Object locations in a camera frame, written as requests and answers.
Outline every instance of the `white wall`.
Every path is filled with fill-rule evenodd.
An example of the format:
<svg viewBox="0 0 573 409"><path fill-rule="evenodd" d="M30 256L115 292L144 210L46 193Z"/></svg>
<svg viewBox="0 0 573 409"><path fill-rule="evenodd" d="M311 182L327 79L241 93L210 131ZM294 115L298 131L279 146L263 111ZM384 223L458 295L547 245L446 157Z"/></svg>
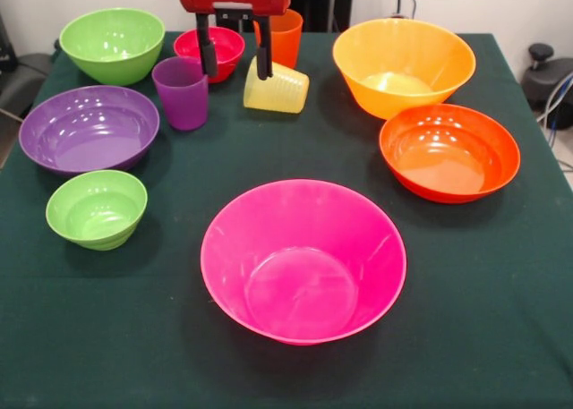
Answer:
<svg viewBox="0 0 573 409"><path fill-rule="evenodd" d="M17 55L54 51L54 41L72 19L107 7L134 7L155 13L168 30L195 27L195 17L179 0L0 0L4 19Z"/></svg>
<svg viewBox="0 0 573 409"><path fill-rule="evenodd" d="M527 48L547 42L555 55L573 56L573 0L416 0L415 18L457 33L490 32L497 39L513 73L520 79L529 65ZM402 0L402 13L411 13ZM385 17L396 0L353 0L351 22Z"/></svg>
<svg viewBox="0 0 573 409"><path fill-rule="evenodd" d="M516 74L529 63L534 41L551 43L556 55L573 56L573 0L418 0L416 18L455 32L492 32ZM83 13L131 6L155 13L168 30L194 27L194 16L179 0L0 0L16 53L51 52L62 27ZM391 15L396 0L353 0L352 23ZM410 2L403 0L403 12Z"/></svg>

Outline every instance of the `small green bowl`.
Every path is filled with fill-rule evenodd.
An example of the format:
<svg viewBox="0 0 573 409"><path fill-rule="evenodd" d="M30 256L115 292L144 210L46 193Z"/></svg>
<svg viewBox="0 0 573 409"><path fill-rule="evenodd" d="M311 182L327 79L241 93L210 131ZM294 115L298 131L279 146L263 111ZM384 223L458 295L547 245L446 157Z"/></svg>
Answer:
<svg viewBox="0 0 573 409"><path fill-rule="evenodd" d="M67 24L60 34L60 46L94 80L129 85L151 71L164 37L165 26L152 13L102 9Z"/></svg>
<svg viewBox="0 0 573 409"><path fill-rule="evenodd" d="M119 170L98 170L62 184L46 206L50 228L70 242L109 251L132 235L147 206L145 186Z"/></svg>

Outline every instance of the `pink bowl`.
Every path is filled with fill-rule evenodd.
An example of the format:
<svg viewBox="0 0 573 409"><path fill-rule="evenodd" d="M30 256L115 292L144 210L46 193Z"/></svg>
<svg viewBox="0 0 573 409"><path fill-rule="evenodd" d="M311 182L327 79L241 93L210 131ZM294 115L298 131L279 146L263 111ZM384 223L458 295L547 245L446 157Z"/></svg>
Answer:
<svg viewBox="0 0 573 409"><path fill-rule="evenodd" d="M237 32L224 27L209 27L209 38L213 42L217 56L218 74L209 77L209 83L226 80L235 71L244 51L244 39ZM201 58L197 30L189 30L179 35L173 44L175 53L180 57Z"/></svg>
<svg viewBox="0 0 573 409"><path fill-rule="evenodd" d="M220 308L291 345L348 337L378 320L406 278L388 216L352 190L287 180L254 188L213 219L201 272Z"/></svg>

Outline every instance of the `table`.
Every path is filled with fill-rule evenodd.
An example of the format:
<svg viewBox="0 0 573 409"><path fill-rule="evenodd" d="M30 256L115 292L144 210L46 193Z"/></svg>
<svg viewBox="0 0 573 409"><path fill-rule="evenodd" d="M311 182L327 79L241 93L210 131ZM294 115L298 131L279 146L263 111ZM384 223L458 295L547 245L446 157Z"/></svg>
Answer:
<svg viewBox="0 0 573 409"><path fill-rule="evenodd" d="M136 233L87 251L47 227L63 179L16 147L0 174L0 406L561 408L573 405L573 196L493 36L463 35L477 72L450 100L504 124L517 178L466 205L402 188L377 147L380 120L353 101L330 34L304 34L305 110L244 109L254 40L210 119L175 133L162 116L133 169L149 190ZM169 32L160 58L171 55ZM93 81L60 55L37 103ZM158 96L150 77L133 86ZM294 347L238 326L211 301L199 249L236 195L283 178L341 183L396 222L408 272L395 306L348 339Z"/></svg>

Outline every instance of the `cup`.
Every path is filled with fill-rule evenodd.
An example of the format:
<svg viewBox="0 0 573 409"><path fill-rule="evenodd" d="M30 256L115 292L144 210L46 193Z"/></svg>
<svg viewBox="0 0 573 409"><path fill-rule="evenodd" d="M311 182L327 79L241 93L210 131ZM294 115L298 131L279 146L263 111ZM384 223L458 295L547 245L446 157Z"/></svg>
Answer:
<svg viewBox="0 0 573 409"><path fill-rule="evenodd" d="M310 84L308 76L278 63L272 64L272 72L272 77L260 80L257 75L257 57L253 58L244 83L244 107L300 113Z"/></svg>
<svg viewBox="0 0 573 409"><path fill-rule="evenodd" d="M259 24L253 23L257 44L261 43ZM295 69L298 48L303 33L303 17L300 13L287 9L283 15L270 17L270 50L272 61Z"/></svg>
<svg viewBox="0 0 573 409"><path fill-rule="evenodd" d="M209 84L201 60L170 57L159 62L151 73L169 124L189 131L207 122Z"/></svg>

